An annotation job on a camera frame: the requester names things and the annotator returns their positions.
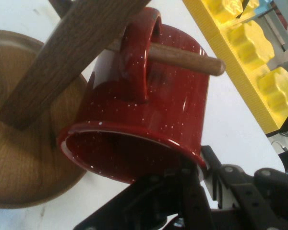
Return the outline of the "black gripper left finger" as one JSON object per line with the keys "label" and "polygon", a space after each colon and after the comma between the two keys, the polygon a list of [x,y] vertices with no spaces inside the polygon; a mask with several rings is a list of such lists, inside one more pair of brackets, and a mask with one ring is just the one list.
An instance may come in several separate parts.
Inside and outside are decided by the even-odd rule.
{"label": "black gripper left finger", "polygon": [[184,230],[212,230],[214,224],[197,169],[138,179],[75,226],[76,230],[157,230],[168,216]]}

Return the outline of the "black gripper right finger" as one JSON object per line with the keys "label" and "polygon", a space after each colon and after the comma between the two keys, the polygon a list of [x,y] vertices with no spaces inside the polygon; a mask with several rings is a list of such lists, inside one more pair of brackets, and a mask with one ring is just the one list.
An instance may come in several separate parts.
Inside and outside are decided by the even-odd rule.
{"label": "black gripper right finger", "polygon": [[232,164],[222,164],[210,146],[201,147],[207,165],[204,182],[219,214],[220,227],[241,230],[288,230],[288,174],[258,169],[253,176]]}

